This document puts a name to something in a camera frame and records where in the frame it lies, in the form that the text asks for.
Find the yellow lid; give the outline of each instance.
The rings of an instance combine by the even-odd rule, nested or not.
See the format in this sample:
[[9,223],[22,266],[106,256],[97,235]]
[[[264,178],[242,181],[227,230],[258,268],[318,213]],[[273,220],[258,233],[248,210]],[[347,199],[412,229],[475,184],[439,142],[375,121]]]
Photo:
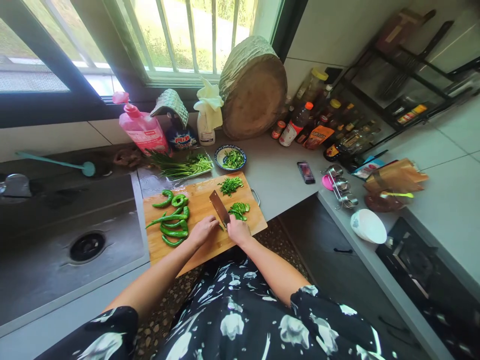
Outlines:
[[316,77],[317,79],[320,79],[322,81],[325,81],[329,78],[329,76],[324,73],[324,72],[321,72],[317,67],[314,67],[312,70],[311,70],[311,74]]
[[331,107],[334,108],[334,109],[339,109],[339,108],[342,106],[342,104],[340,103],[340,101],[338,101],[337,99],[332,99],[332,100],[330,100],[330,105],[331,105]]

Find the knife blade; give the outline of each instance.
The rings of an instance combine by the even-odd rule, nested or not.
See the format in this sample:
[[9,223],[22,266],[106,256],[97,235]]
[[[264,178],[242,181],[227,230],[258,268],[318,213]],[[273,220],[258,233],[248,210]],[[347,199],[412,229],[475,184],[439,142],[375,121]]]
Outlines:
[[216,190],[213,190],[213,192],[210,194],[210,201],[215,208],[216,213],[220,217],[223,226],[225,226],[225,230],[227,230],[227,224],[230,223],[230,215]]

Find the stainless steel sink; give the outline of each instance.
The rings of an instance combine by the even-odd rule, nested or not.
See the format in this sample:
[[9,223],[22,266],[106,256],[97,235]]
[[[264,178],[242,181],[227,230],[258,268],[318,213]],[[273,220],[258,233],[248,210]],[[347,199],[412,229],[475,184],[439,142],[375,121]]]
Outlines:
[[144,223],[136,173],[1,204],[0,337],[147,263]]

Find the blue and white bowl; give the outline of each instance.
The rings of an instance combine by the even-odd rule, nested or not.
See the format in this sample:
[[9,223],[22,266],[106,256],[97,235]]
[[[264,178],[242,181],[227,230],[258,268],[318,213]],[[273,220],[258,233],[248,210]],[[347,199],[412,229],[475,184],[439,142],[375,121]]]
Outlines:
[[[227,153],[229,153],[230,151],[232,151],[234,149],[238,150],[240,152],[240,154],[243,155],[243,164],[241,166],[235,168],[235,169],[225,168],[224,163],[227,161],[227,156],[226,155],[227,155]],[[245,152],[241,148],[239,148],[238,146],[222,145],[215,151],[215,162],[222,169],[234,172],[234,171],[240,170],[241,168],[244,167],[244,165],[247,162],[247,155],[245,155]]]

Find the hand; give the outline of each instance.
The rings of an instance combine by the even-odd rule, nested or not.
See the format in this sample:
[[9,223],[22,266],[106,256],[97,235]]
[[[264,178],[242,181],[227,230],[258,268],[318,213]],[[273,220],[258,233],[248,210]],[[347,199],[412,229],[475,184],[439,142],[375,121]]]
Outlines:
[[206,216],[196,223],[196,225],[190,232],[190,236],[188,238],[190,239],[190,241],[195,242],[195,244],[197,244],[198,246],[201,246],[207,241],[212,229],[214,229],[218,225],[219,221],[215,219],[215,216]]
[[234,215],[230,215],[230,223],[226,225],[226,229],[230,239],[239,246],[252,237],[249,225],[245,221],[237,220]]

